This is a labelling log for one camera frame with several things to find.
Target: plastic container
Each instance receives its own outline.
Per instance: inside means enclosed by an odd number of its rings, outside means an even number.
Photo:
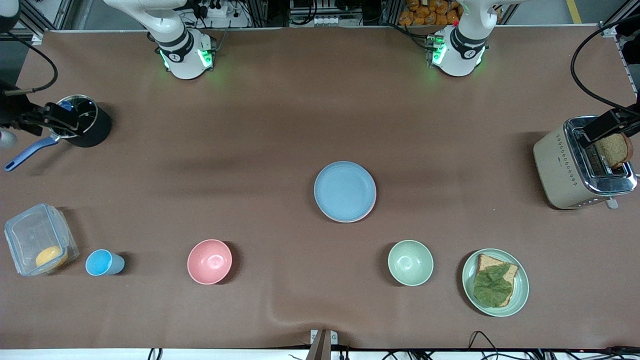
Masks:
[[[18,274],[48,274],[78,257],[65,217],[48,204],[38,204],[4,225],[4,236]]]

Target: plate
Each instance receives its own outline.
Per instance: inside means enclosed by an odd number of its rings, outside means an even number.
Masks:
[[[513,281],[513,295],[511,296],[509,304],[507,304],[507,306],[505,307],[486,306],[476,300],[476,297],[474,296],[474,279],[476,278],[478,257],[480,256],[480,254],[488,255],[492,258],[518,265],[519,269]],[[471,256],[469,256],[469,258],[467,259],[465,266],[462,268],[462,286],[464,287],[465,293],[467,294],[467,297],[469,298],[471,303],[473,303],[473,305],[476,306],[478,310],[491,316],[511,316],[520,311],[520,309],[524,307],[524,304],[526,304],[527,299],[529,298],[529,278],[527,277],[527,273],[524,271],[524,267],[511,254],[499,249],[482,249],[471,254]]]
[[[320,210],[337,222],[356,222],[376,203],[376,183],[364,167],[350,161],[327,165],[316,178],[314,197]]]

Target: black pot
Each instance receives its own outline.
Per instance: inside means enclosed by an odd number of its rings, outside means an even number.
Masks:
[[[90,97],[71,95],[58,101],[58,105],[64,108],[70,105],[72,111],[78,114],[78,130],[82,132],[82,136],[64,130],[52,129],[51,132],[54,135],[58,135],[78,147],[96,146],[109,136],[111,118]]]
[[[78,115],[78,130],[82,135],[69,131],[51,129],[52,135],[32,143],[27,149],[18,154],[4,166],[4,171],[12,171],[21,163],[34,155],[40,149],[56,145],[60,139],[65,139],[78,147],[92,147],[103,142],[111,132],[111,117],[93,101],[84,95],[71,95],[58,101],[58,105]]]

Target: blue cup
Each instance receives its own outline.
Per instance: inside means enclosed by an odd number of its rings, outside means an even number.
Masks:
[[[84,268],[93,276],[114,275],[124,268],[124,259],[109,250],[100,249],[89,255]]]

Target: bread slice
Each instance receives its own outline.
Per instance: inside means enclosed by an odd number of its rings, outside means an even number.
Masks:
[[[492,258],[489,255],[484,255],[484,254],[480,254],[480,256],[478,257],[478,270],[476,272],[476,274],[486,268],[488,268],[489,266],[495,266],[495,265],[502,265],[502,264],[506,264],[506,261],[502,261],[502,260],[498,260],[496,258]],[[507,273],[504,274],[504,276],[502,277],[503,279],[507,280],[508,283],[511,284],[511,287],[513,287],[513,282],[516,278],[516,273],[518,272],[518,266],[514,265],[514,264],[510,264],[511,266],[509,266],[509,270],[507,270]],[[511,296],[513,295],[513,291],[511,291],[511,293],[509,294],[509,296],[507,297],[507,299],[500,304],[499,307],[505,307],[507,306],[507,304],[509,304],[509,301],[511,300]]]
[[[600,155],[607,159],[611,168],[619,168],[623,163],[631,160],[634,146],[627,135],[613,134],[596,142]]]

